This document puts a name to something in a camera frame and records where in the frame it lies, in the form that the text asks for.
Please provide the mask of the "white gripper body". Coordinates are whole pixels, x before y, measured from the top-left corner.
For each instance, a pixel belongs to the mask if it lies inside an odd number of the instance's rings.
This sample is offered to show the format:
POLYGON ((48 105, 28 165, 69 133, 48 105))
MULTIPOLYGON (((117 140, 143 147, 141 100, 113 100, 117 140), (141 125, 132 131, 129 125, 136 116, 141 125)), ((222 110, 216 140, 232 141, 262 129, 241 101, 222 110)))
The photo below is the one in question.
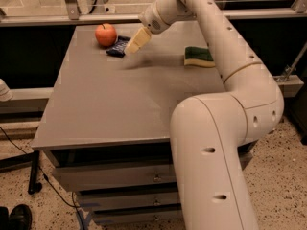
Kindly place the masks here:
POLYGON ((143 12, 139 14, 139 20, 147 27, 152 34, 161 34, 169 28, 169 25, 165 23, 160 16, 157 4, 150 4, 143 12))

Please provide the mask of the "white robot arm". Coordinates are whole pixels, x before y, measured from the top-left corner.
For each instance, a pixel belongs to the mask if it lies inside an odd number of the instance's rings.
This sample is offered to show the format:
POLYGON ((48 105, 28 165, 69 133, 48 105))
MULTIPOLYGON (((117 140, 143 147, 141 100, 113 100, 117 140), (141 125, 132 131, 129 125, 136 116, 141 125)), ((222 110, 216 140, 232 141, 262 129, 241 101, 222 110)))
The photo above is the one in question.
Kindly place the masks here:
POLYGON ((170 141, 186 230, 259 230, 238 147, 268 134, 284 99, 261 59, 215 0, 156 0, 126 50, 134 53, 184 14, 196 17, 225 90, 182 101, 170 141))

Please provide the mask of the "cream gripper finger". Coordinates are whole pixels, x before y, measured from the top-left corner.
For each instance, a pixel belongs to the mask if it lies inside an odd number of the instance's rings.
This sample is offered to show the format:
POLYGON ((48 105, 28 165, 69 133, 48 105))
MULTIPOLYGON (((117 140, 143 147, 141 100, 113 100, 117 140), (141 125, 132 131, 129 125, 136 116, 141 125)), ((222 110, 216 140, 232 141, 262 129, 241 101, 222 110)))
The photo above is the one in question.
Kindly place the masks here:
POLYGON ((147 44, 152 37, 151 31, 147 27, 140 28, 128 42, 125 53, 133 54, 147 44))

